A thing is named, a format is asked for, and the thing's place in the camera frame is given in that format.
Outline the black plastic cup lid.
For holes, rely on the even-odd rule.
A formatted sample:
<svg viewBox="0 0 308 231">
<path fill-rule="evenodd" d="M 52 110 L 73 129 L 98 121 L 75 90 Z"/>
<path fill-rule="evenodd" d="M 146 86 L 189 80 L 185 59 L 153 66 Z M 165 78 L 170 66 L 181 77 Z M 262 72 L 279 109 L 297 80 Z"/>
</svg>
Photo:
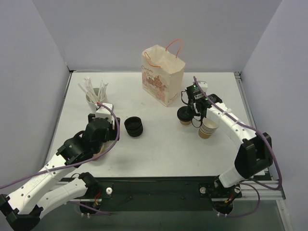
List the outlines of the black plastic cup lid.
<svg viewBox="0 0 308 231">
<path fill-rule="evenodd" d="M 189 106 L 182 106 L 177 111 L 178 119 L 183 122 L 191 121 L 195 115 L 195 111 Z"/>
</svg>

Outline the printed paper takeout bag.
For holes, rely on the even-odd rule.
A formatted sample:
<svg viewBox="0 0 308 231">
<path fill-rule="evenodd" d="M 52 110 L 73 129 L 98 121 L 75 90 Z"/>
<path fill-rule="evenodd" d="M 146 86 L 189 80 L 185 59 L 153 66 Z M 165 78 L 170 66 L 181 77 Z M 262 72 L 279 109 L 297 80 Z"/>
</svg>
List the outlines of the printed paper takeout bag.
<svg viewBox="0 0 308 231">
<path fill-rule="evenodd" d="M 179 58 L 182 40 L 167 47 L 154 45 L 142 52 L 142 88 L 164 106 L 169 106 L 180 93 L 186 63 Z"/>
</svg>

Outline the brown paper coffee cup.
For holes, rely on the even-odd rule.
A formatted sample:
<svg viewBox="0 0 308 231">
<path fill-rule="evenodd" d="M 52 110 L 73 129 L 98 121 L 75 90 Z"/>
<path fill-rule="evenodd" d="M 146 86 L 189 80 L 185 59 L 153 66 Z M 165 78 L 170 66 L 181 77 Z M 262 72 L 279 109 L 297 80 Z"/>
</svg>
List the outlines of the brown paper coffee cup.
<svg viewBox="0 0 308 231">
<path fill-rule="evenodd" d="M 180 123 L 183 126 L 189 126 L 192 123 L 192 120 L 180 120 Z"/>
</svg>

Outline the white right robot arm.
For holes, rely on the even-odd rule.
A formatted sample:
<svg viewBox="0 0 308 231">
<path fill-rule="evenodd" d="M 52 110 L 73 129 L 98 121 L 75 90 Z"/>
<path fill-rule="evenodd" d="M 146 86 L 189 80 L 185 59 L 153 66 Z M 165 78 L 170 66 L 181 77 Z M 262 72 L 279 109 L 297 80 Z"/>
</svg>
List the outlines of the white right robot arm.
<svg viewBox="0 0 308 231">
<path fill-rule="evenodd" d="M 231 187 L 253 177 L 273 164 L 271 137 L 243 123 L 220 97 L 207 95 L 199 83 L 188 86 L 184 93 L 187 102 L 181 107 L 177 116 L 192 121 L 200 117 L 199 129 L 206 133 L 207 122 L 214 123 L 233 141 L 237 155 L 231 167 L 219 174 L 213 185 L 218 196 L 225 196 Z"/>
</svg>

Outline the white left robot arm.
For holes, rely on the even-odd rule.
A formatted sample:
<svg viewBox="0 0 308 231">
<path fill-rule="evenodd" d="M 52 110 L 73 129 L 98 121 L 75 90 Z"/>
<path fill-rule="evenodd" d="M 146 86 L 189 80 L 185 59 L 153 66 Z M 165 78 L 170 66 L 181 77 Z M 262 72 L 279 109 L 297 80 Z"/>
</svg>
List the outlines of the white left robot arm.
<svg viewBox="0 0 308 231">
<path fill-rule="evenodd" d="M 30 231 L 50 211 L 82 196 L 94 197 L 99 191 L 97 180 L 88 172 L 80 173 L 68 184 L 52 189 L 63 177 L 98 154 L 108 141 L 119 140 L 120 118 L 88 116 L 85 128 L 67 139 L 43 168 L 43 174 L 9 195 L 1 194 L 0 210 L 15 231 Z"/>
</svg>

